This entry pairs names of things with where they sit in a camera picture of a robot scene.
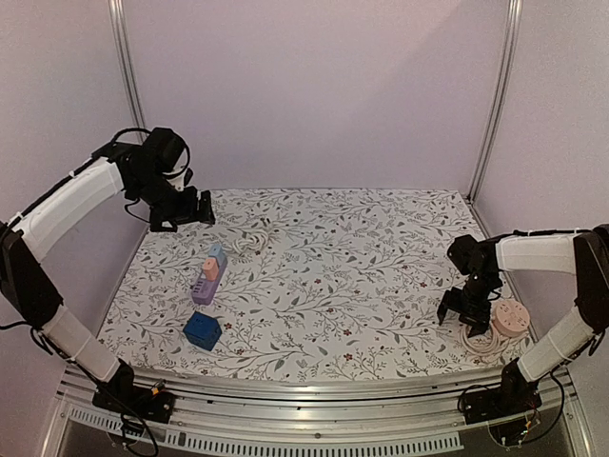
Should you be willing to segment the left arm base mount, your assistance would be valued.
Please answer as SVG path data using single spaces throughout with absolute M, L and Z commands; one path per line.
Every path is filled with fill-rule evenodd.
M 150 387 L 136 386 L 133 368 L 122 360 L 119 362 L 118 370 L 108 382 L 97 381 L 92 404 L 145 421 L 168 424 L 176 396 L 166 389 L 166 380 L 160 379 Z

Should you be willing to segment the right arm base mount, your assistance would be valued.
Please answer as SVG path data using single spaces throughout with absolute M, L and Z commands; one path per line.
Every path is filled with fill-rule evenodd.
M 472 385 L 458 397 L 457 409 L 468 425 L 524 413 L 541 406 L 538 381 L 527 381 L 516 370 L 505 368 L 494 386 Z

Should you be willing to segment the light blue plug adapter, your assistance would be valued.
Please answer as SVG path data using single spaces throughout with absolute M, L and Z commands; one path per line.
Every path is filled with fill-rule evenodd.
M 219 264 L 226 259 L 226 253 L 221 244 L 213 244 L 208 251 L 208 256 L 215 258 Z

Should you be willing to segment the purple power strip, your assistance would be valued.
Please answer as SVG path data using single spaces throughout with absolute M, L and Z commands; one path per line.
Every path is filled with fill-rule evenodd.
M 215 293 L 220 286 L 222 277 L 226 270 L 227 266 L 227 258 L 223 263 L 220 264 L 220 275 L 214 282 L 209 282 L 206 280 L 203 274 L 203 268 L 201 270 L 200 275 L 195 281 L 192 289 L 191 289 L 191 298 L 196 305 L 210 305 L 213 301 Z

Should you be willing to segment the pink plug adapter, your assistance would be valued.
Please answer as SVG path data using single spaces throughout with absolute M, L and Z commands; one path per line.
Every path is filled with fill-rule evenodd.
M 203 274 L 207 281 L 214 282 L 220 275 L 220 264 L 215 257 L 207 257 L 203 265 Z

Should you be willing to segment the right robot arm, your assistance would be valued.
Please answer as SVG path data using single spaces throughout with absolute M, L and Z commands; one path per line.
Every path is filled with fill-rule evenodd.
M 541 288 L 527 286 L 526 304 L 538 299 L 539 316 L 560 310 L 563 317 L 549 319 L 538 342 L 501 373 L 501 387 L 492 395 L 492 407 L 511 415 L 525 404 L 539 379 L 571 360 L 608 328 L 608 227 L 513 231 L 477 240 L 456 238 L 447 257 L 465 276 L 462 288 L 448 289 L 437 310 L 458 314 L 472 335 L 488 330 L 490 295 L 500 288 L 503 273 L 520 273 L 528 281 L 539 279 Z

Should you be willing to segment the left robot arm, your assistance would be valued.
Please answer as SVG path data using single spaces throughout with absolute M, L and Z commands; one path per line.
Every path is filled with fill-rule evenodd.
M 139 129 L 140 144 L 123 129 L 78 168 L 1 226 L 1 293 L 28 325 L 95 381 L 122 413 L 134 412 L 141 392 L 125 378 L 131 369 L 104 347 L 66 305 L 46 269 L 74 232 L 110 200 L 147 206 L 152 232 L 215 222 L 211 197 L 190 182 L 191 151 L 170 128 Z

